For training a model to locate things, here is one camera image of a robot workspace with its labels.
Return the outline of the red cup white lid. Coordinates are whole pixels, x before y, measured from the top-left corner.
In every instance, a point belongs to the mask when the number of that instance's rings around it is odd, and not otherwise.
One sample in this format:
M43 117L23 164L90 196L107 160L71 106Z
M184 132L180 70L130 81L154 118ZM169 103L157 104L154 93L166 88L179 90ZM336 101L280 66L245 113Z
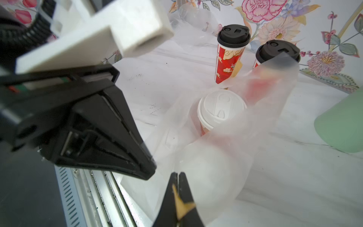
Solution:
M221 212L241 191L249 160L235 148L196 141L179 154L178 170L188 178L197 208Z
M246 109L245 101L236 93L226 89L217 90L202 97L197 107L201 135Z

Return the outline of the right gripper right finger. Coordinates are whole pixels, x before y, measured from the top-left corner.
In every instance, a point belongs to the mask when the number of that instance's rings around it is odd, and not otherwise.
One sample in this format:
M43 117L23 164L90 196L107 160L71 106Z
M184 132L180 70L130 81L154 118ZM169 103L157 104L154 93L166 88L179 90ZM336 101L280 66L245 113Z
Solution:
M179 174L177 192L177 220L180 227L204 227L184 172Z

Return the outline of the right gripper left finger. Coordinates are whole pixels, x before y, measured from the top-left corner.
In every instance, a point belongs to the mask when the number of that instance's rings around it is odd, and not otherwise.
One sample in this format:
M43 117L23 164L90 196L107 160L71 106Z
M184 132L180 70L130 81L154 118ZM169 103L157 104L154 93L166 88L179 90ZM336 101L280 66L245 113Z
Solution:
M176 227L178 226L176 199L178 194L178 174L170 175L164 198L159 213L154 221L153 227Z

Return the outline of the red cup black lid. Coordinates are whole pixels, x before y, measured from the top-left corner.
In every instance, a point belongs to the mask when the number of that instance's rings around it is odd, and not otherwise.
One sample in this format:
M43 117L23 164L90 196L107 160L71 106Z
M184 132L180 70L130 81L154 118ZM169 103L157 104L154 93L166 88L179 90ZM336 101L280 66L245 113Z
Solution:
M216 84L220 84L232 76L237 62L250 42L250 38L250 29L239 24L226 25L219 31L217 35Z
M269 40L265 44L261 45L256 54L253 69L261 65L262 63L271 60L281 53L286 53L297 62L300 62L300 49L290 42L284 40Z

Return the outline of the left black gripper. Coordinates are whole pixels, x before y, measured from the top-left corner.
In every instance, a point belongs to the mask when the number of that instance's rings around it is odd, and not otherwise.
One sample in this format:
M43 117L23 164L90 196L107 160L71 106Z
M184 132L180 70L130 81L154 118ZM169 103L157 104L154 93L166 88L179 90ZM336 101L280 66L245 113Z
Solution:
M37 145L62 124L40 146L46 160L150 179L157 165L123 92L111 86L119 75L106 64L2 76L1 143L12 152Z

